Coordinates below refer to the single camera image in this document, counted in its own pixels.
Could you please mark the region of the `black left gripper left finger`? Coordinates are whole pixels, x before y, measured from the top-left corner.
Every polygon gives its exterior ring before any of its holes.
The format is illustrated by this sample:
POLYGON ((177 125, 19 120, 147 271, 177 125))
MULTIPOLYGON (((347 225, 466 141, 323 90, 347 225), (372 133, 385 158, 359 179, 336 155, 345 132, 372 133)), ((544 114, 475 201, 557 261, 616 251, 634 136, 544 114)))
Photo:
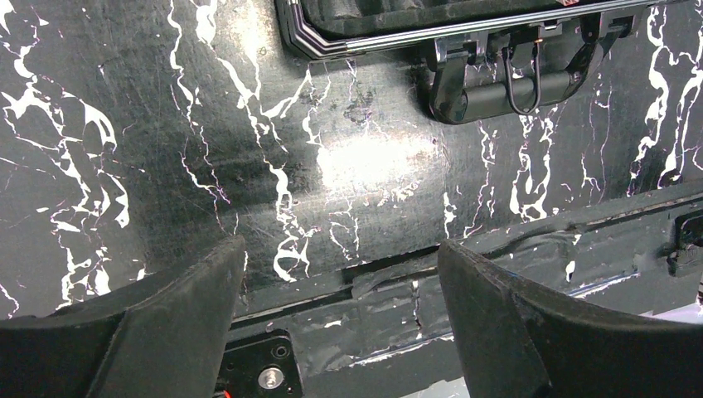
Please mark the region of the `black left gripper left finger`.
POLYGON ((244 269, 233 236, 191 265, 2 321, 2 396, 212 396, 244 269))

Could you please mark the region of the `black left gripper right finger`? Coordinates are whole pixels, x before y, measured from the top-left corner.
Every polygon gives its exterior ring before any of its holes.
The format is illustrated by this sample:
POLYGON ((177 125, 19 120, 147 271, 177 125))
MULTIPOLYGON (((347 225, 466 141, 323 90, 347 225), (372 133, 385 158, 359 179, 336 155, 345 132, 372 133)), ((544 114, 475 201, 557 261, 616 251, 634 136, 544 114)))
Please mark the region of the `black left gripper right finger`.
POLYGON ((438 272, 472 397, 699 397, 702 327, 572 298, 452 242, 438 272))

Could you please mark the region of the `black poker set case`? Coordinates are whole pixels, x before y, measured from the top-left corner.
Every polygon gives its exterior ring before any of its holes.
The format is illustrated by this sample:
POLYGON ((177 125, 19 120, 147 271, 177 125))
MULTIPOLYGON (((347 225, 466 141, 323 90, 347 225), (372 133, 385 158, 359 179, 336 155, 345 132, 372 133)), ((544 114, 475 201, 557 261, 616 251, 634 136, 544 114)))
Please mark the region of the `black poker set case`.
POLYGON ((572 97, 651 1, 278 1, 285 43, 311 61, 420 49, 445 124, 527 116, 572 97))

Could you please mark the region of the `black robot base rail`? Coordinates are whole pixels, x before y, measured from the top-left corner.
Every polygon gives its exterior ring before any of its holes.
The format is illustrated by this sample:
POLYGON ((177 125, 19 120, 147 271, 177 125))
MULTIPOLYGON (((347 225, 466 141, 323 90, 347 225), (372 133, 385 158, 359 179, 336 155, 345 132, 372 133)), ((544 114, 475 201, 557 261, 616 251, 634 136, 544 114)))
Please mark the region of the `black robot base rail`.
MULTIPOLYGON (((568 211, 462 240, 512 273, 625 313, 696 315, 702 184, 568 211)), ((266 397, 465 396, 437 246, 243 296, 219 392, 266 397)))

